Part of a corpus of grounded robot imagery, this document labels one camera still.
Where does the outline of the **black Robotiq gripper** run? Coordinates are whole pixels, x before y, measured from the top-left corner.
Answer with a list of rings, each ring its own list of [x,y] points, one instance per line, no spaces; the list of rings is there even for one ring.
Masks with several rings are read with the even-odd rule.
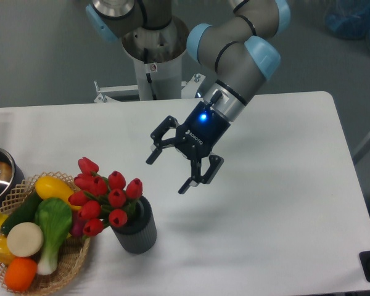
[[[190,187],[197,187],[199,184],[210,184],[224,163],[223,157],[210,153],[230,125],[230,122],[204,101],[195,106],[182,124],[169,115],[150,134],[153,146],[146,163],[152,165],[163,149],[175,146],[176,150],[191,162],[191,176],[178,193],[185,194]],[[176,130],[175,137],[163,139],[170,129]],[[207,156],[209,167],[202,174],[202,158]]]

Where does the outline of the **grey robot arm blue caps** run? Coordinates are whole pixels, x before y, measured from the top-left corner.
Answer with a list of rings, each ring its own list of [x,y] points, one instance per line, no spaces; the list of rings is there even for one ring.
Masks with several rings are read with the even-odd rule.
[[[213,146],[278,68],[281,57],[268,42],[287,28],[285,1],[231,1],[233,18],[214,27],[201,23],[189,30],[173,15],[170,1],[91,1],[86,15],[106,41],[120,40],[132,58],[142,101],[178,99],[182,58],[189,54],[213,70],[216,81],[194,110],[178,123],[166,117],[151,133],[154,163],[174,147],[191,163],[180,188],[208,184],[222,166]]]

